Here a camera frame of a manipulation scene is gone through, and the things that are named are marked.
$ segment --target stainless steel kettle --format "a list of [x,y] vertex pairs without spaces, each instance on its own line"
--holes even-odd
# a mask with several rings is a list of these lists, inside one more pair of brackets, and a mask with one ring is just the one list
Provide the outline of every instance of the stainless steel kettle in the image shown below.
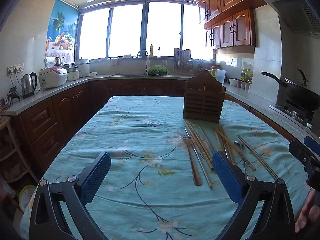
[[[35,77],[36,85],[33,86],[32,77]],[[36,73],[32,72],[31,74],[25,74],[23,78],[21,78],[21,86],[22,86],[22,95],[23,98],[31,97],[35,94],[35,90],[37,87],[38,78]]]

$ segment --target spoon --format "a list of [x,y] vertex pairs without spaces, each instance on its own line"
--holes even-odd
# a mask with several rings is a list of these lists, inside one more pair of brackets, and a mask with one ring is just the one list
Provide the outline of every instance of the spoon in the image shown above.
[[[243,143],[242,141],[235,141],[234,144],[236,144],[236,145],[239,146],[240,152],[242,153],[241,148],[242,148],[242,146],[244,145],[244,143]],[[247,175],[247,169],[246,169],[246,167],[245,167],[245,162],[244,162],[244,160],[243,160],[243,167],[244,167],[244,174]]]

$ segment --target faucet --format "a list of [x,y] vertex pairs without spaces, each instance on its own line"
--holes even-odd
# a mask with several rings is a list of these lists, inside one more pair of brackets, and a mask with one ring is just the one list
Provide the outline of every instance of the faucet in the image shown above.
[[147,72],[148,67],[150,67],[149,53],[145,49],[141,49],[138,51],[137,58],[138,58],[138,55],[141,51],[144,51],[147,53],[147,61],[146,61],[146,72]]

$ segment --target person's hand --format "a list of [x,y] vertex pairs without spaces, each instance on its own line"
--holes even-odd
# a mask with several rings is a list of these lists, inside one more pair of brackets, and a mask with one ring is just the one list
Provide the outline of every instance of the person's hand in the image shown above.
[[313,198],[315,196],[315,191],[311,190],[306,203],[301,209],[301,213],[298,217],[297,222],[295,223],[295,231],[298,233],[301,229],[303,229],[307,224],[307,213],[309,212],[309,218],[312,222],[315,222],[320,215],[320,207],[313,206],[311,207],[311,203],[313,202]]

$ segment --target wooden utensil holder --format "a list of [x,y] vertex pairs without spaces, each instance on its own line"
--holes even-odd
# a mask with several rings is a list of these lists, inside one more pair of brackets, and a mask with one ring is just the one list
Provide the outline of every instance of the wooden utensil holder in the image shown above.
[[204,70],[186,81],[183,118],[219,123],[226,88]]

